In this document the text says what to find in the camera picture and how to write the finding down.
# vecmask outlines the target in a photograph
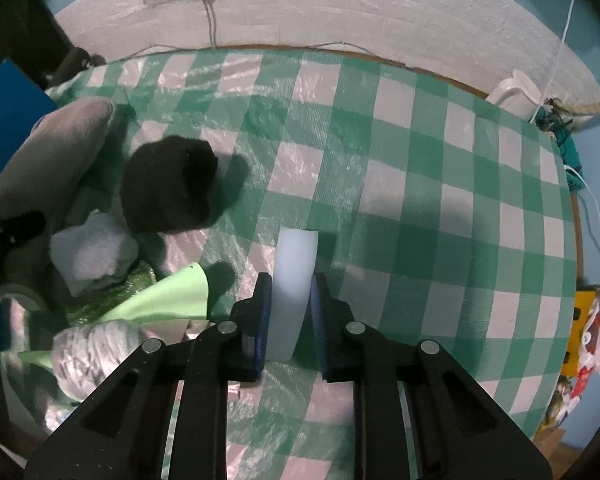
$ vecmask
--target white pitcher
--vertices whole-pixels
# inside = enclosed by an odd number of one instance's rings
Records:
[[[536,111],[540,99],[540,91],[529,76],[520,70],[514,70],[513,77],[496,86],[487,97],[487,102],[528,121]]]

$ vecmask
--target gray yarn roll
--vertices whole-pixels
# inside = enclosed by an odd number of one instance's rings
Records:
[[[145,339],[138,325],[122,319],[63,330],[51,350],[58,386],[82,402]]]

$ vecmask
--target silver screw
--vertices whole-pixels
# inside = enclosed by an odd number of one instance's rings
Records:
[[[152,354],[157,352],[162,346],[162,341],[159,339],[151,338],[147,339],[144,343],[142,343],[142,350],[147,354]]]
[[[347,323],[347,332],[350,334],[362,334],[365,330],[365,324],[359,321],[350,321]]]
[[[218,332],[221,334],[230,334],[235,332],[238,326],[233,321],[223,321],[218,324]]]
[[[423,341],[420,348],[425,354],[435,355],[440,352],[440,345],[431,339]]]

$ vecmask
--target brick wallpaper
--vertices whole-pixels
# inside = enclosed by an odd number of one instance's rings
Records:
[[[514,68],[544,89],[560,43],[513,0],[214,0],[214,9],[218,44],[346,41],[485,92]],[[155,8],[142,0],[76,0],[56,18],[75,44],[107,60],[158,43],[209,46],[201,0]],[[600,97],[592,73],[567,46],[550,94]]]

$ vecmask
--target white string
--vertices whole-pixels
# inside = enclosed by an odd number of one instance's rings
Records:
[[[600,222],[600,206],[598,205],[598,200],[596,199],[596,196],[593,194],[593,191],[591,190],[591,188],[589,187],[589,185],[584,181],[583,177],[576,171],[574,170],[571,166],[567,166],[566,164],[564,165],[564,169],[567,171],[571,171],[571,173],[573,173],[575,176],[577,176],[580,181],[584,184],[584,187],[587,188],[587,191],[589,191],[589,193],[591,193],[591,197],[593,198],[593,202],[596,205],[596,212],[598,213],[598,221]]]
[[[556,54],[555,54],[554,69],[551,72],[551,77],[549,78],[549,82],[547,83],[546,88],[544,89],[544,92],[542,92],[542,94],[540,96],[540,102],[538,103],[538,108],[536,108],[536,111],[534,112],[533,117],[531,117],[531,120],[529,121],[531,124],[534,124],[534,121],[536,120],[536,115],[540,111],[542,104],[544,103],[547,96],[549,95],[549,90],[551,89],[551,85],[555,79],[555,73],[558,72],[558,60],[560,59],[560,53],[562,52],[562,48],[564,46],[564,40],[566,40],[566,38],[567,38],[567,31],[569,30],[569,24],[571,23],[571,11],[573,11],[573,3],[575,1],[576,0],[571,0],[571,3],[569,5],[569,13],[567,14],[567,23],[564,25],[564,32],[562,33],[562,41],[560,42],[560,46],[558,47],[558,52],[556,52]]]

